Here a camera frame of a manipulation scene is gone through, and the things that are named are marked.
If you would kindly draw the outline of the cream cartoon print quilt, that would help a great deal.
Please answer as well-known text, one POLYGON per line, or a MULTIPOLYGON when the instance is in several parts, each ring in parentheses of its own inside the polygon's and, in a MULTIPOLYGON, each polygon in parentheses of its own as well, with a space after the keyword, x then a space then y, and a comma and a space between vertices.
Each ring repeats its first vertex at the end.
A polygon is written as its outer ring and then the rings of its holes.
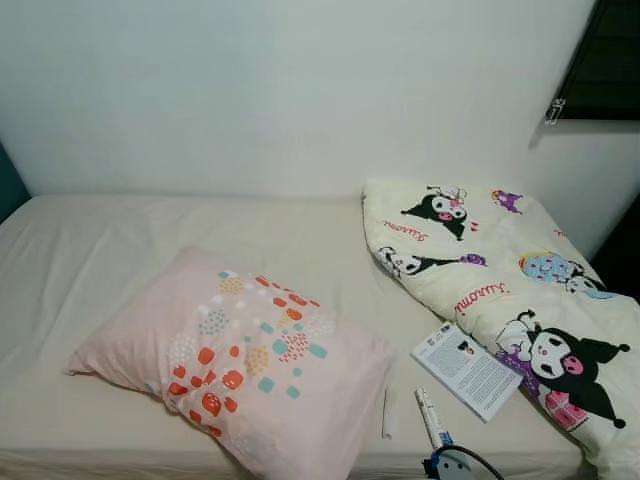
POLYGON ((535 198, 374 179, 362 209, 380 265, 515 371, 599 480, 639 480, 639 303, 605 288, 535 198))

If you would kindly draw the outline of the teal bed frame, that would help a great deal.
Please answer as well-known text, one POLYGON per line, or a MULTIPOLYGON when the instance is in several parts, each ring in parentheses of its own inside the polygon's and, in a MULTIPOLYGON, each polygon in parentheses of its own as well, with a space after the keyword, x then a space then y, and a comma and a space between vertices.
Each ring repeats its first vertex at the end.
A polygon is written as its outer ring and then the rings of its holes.
POLYGON ((4 223, 14 211, 31 200, 26 183, 20 178, 8 151, 0 143, 0 223, 4 223))

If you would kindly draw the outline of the cream sheeted bed mattress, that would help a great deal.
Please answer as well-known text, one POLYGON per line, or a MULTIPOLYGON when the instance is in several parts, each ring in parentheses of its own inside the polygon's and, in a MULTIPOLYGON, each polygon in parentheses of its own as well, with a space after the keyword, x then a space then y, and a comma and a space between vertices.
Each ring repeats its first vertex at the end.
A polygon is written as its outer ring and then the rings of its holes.
POLYGON ((261 480, 151 394, 70 357, 196 248, 388 340, 394 361, 351 477, 420 477, 430 447, 412 392, 506 480, 596 480, 566 435, 512 399, 484 424, 410 357, 439 319, 372 257, 360 204, 45 195, 0 223, 0 480, 261 480))

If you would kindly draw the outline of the dark window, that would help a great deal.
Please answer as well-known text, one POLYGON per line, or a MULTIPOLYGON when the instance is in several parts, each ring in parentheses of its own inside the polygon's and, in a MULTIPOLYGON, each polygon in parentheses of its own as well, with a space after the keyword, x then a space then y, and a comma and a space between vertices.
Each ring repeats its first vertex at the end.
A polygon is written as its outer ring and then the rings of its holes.
POLYGON ((553 99, 559 120, 640 122, 640 0, 595 0, 553 99))

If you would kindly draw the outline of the white printed booklet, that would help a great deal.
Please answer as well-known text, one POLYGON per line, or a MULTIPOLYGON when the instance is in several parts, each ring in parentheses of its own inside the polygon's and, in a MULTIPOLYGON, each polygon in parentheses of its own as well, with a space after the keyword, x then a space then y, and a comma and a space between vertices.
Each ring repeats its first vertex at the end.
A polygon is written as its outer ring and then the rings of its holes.
POLYGON ((449 323, 416 344, 410 356, 483 422, 497 416, 524 380, 449 323))

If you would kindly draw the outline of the pink patterned pillow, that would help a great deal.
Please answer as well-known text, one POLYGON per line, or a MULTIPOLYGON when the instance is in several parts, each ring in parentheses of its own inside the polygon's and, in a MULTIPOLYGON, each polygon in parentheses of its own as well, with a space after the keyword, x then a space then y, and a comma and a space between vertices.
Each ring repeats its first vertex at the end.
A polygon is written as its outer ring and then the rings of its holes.
POLYGON ((393 361, 364 325, 189 247, 67 370, 151 394, 261 480, 346 480, 393 361))

